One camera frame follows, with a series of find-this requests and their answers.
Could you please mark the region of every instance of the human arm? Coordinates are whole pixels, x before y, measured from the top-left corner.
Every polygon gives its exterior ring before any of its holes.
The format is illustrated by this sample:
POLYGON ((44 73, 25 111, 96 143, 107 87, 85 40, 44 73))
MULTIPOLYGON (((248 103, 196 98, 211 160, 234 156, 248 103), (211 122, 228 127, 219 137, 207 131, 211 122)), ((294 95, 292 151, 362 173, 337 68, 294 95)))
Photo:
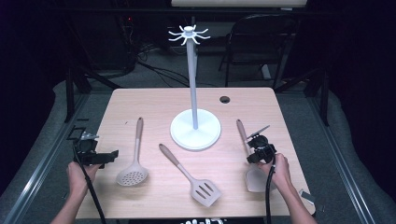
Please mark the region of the human arm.
MULTIPOLYGON (((100 165, 85 166, 85 171, 91 181, 95 179, 95 175, 100 165)), ((74 223, 79 207, 87 194, 88 186, 81 167, 78 163, 72 161, 66 169, 69 178, 69 195, 64 203, 64 207, 58 215, 51 221, 51 224, 57 223, 74 223)))
MULTIPOLYGON (((272 163, 258 163, 259 167, 269 174, 272 163)), ((272 176, 272 182, 276 185, 280 194, 288 206, 291 223, 311 224, 317 223, 305 208, 296 188, 291 183, 288 159, 281 153, 276 154, 276 168, 272 176)))

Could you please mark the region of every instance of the beige utensil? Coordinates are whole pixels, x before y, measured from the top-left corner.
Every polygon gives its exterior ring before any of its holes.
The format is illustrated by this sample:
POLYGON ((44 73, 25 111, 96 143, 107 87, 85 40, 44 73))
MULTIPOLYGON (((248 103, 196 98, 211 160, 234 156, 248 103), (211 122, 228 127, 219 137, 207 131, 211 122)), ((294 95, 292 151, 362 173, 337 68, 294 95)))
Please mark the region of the beige utensil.
MULTIPOLYGON (((248 145, 247 134, 245 133, 244 124, 240 119, 236 121, 236 126, 241 134, 242 141, 244 142, 247 155, 250 155, 250 147, 248 145)), ((265 192, 265 183, 267 182, 267 175, 255 163, 250 163, 247 172, 245 173, 247 182, 247 190, 250 192, 265 192)))
POLYGON ((121 171, 117 175, 117 183, 122 186, 132 186, 137 185, 146 179, 149 172, 146 168, 139 163, 139 150, 140 150, 140 140, 143 131, 143 119, 139 118, 136 123, 136 140, 134 142, 134 162, 131 166, 121 171))
POLYGON ((198 180, 193 178, 186 169, 180 164, 172 152, 163 144, 160 144, 160 150, 166 158, 169 159, 180 171, 185 175, 191 183, 191 196, 199 203, 209 207, 215 200, 217 200, 221 192, 216 186, 207 179, 198 180))

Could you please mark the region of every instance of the white round base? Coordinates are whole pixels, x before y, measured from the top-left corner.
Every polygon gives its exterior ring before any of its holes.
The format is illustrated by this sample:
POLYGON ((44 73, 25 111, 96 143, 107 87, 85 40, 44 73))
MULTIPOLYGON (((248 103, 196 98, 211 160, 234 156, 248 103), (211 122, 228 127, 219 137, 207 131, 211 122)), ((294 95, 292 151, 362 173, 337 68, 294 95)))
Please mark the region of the white round base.
POLYGON ((198 129, 193 129, 192 110, 178 114, 171 124, 171 135, 181 147, 190 151, 202 151, 220 137, 221 126, 218 118, 209 111, 197 109, 198 129))

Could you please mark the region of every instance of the chair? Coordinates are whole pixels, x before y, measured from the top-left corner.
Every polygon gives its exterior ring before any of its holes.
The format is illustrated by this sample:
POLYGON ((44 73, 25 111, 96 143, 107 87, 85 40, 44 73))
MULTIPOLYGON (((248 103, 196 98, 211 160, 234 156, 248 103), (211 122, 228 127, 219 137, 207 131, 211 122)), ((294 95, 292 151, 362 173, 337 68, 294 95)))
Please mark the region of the chair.
POLYGON ((279 76, 285 42, 295 31, 297 21, 285 15, 249 15, 237 21, 229 33, 226 52, 219 71, 227 63, 225 87, 228 87, 230 64, 277 64, 273 88, 279 76))

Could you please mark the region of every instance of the light wood table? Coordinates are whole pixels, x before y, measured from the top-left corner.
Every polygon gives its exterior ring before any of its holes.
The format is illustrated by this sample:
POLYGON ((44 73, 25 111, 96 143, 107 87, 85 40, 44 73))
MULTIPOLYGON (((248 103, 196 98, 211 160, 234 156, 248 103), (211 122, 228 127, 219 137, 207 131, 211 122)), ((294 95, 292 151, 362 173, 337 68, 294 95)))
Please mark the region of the light wood table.
POLYGON ((172 7, 305 7, 306 0, 172 0, 172 7))
MULTIPOLYGON (((191 108, 190 89, 119 89, 108 103, 99 127, 97 152, 118 149, 120 155, 99 170, 95 181, 99 202, 106 218, 179 217, 264 217, 264 193, 247 189, 247 153, 236 127, 241 119, 247 134, 271 125, 262 134, 277 152, 289 160, 290 173, 297 190, 309 193, 303 171, 290 140, 288 128, 276 96, 269 88, 198 88, 198 108, 213 113, 220 121, 219 140, 209 149, 191 152, 179 147, 170 135, 170 124, 181 111, 191 108), (231 101, 222 103, 219 98, 231 101), (136 187, 116 183, 117 174, 134 158, 136 121, 144 119, 140 164, 148 178, 136 187), (180 163, 198 179, 209 179, 221 191, 212 206, 204 207, 190 195, 190 182, 159 150, 166 145, 180 163)), ((277 189, 270 193, 273 216, 288 216, 288 208, 277 189)), ((303 202, 311 214, 315 206, 303 202)), ((87 194, 77 218, 99 217, 91 194, 87 194)))

